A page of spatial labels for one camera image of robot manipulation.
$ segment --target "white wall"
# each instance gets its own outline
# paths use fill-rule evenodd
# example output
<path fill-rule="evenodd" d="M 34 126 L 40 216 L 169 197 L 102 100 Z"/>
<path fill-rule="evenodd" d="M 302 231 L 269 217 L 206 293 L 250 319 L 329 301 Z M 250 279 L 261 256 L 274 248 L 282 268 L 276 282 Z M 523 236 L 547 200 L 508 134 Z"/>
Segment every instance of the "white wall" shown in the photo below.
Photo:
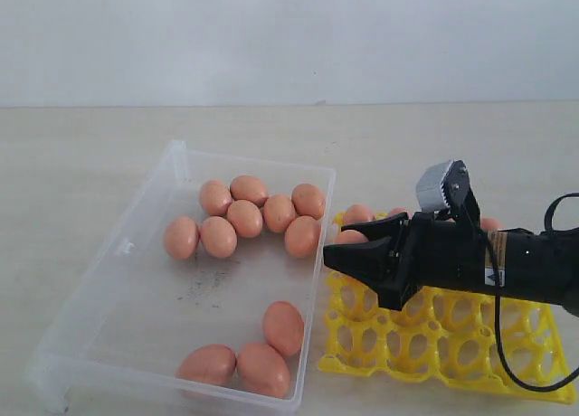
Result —
<path fill-rule="evenodd" d="M 0 105 L 579 99 L 579 0 L 0 0 Z"/>

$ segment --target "clear plastic container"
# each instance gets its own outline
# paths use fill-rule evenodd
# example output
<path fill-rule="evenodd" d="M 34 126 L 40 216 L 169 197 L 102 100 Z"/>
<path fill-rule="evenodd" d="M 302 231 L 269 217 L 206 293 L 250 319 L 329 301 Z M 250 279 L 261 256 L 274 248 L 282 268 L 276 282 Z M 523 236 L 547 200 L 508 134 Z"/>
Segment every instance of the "clear plastic container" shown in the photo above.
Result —
<path fill-rule="evenodd" d="M 271 194 L 291 194 L 308 182 L 327 195 L 327 211 L 315 257 L 292 259 L 283 236 L 264 231 L 240 239 L 226 260 L 200 248 L 196 260 L 171 260 L 162 237 L 180 213 L 200 222 L 202 183 L 229 183 L 256 175 Z M 26 377 L 47 411 L 64 412 L 67 391 L 95 387 L 155 402 L 221 414 L 292 414 L 301 403 L 309 338 L 329 225 L 332 169 L 219 156 L 187 150 L 174 141 L 147 177 L 117 227 L 103 244 L 80 287 L 55 319 L 27 366 Z M 293 303 L 304 317 L 302 351 L 288 360 L 292 384 L 285 399 L 175 378 L 197 347 L 224 344 L 238 352 L 263 341 L 261 319 L 276 300 Z"/>

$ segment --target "table surface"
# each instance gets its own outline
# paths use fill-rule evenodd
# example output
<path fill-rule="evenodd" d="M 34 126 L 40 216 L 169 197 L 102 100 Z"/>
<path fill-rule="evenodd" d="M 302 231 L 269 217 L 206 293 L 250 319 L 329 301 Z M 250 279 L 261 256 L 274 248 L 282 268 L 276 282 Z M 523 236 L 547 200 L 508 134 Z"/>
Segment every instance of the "table surface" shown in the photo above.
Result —
<path fill-rule="evenodd" d="M 465 160 L 483 215 L 539 231 L 546 207 L 579 190 L 579 102 L 350 107 L 0 110 L 0 411 L 40 415 L 25 362 L 169 140 L 241 156 L 337 170 L 332 212 L 351 203 L 416 208 L 423 170 Z M 573 203 L 559 222 L 571 226 Z M 577 405 L 457 392 L 317 371 L 317 319 L 299 415 L 577 414 Z M 579 320 L 555 308 L 570 367 Z M 70 415 L 191 414 L 99 392 L 71 391 Z"/>

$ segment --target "sticker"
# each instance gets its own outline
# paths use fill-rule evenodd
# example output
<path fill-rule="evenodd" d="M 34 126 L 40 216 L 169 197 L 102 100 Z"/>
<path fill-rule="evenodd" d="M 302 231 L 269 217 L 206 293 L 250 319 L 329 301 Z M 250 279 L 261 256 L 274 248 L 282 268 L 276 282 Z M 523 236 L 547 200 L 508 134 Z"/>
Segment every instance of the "sticker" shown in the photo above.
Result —
<path fill-rule="evenodd" d="M 501 287 L 505 286 L 505 251 L 507 249 L 507 233 L 500 231 L 489 231 L 488 232 L 490 244 L 492 245 L 495 255 L 497 256 L 498 263 L 498 280 Z M 491 287 L 497 286 L 495 282 L 495 272 L 492 268 L 492 262 L 490 261 L 489 250 L 485 249 L 485 285 L 490 285 Z"/>

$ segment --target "yellow egg tray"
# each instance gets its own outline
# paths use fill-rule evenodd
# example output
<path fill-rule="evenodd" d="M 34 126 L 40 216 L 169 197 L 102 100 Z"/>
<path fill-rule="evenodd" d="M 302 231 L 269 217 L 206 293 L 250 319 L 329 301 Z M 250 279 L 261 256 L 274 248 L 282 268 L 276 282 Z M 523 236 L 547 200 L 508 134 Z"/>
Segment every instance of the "yellow egg tray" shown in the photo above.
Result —
<path fill-rule="evenodd" d="M 334 223 L 342 224 L 343 213 Z M 376 218 L 383 218 L 380 213 Z M 326 352 L 318 369 L 328 373 L 393 378 L 421 383 L 438 378 L 448 387 L 520 399 L 572 404 L 573 384 L 554 392 L 531 392 L 514 384 L 498 359 L 494 298 L 422 288 L 401 312 L 380 308 L 374 291 L 330 270 L 325 315 Z M 546 385 L 569 374 L 548 305 L 502 298 L 501 336 L 510 368 L 526 383 Z"/>

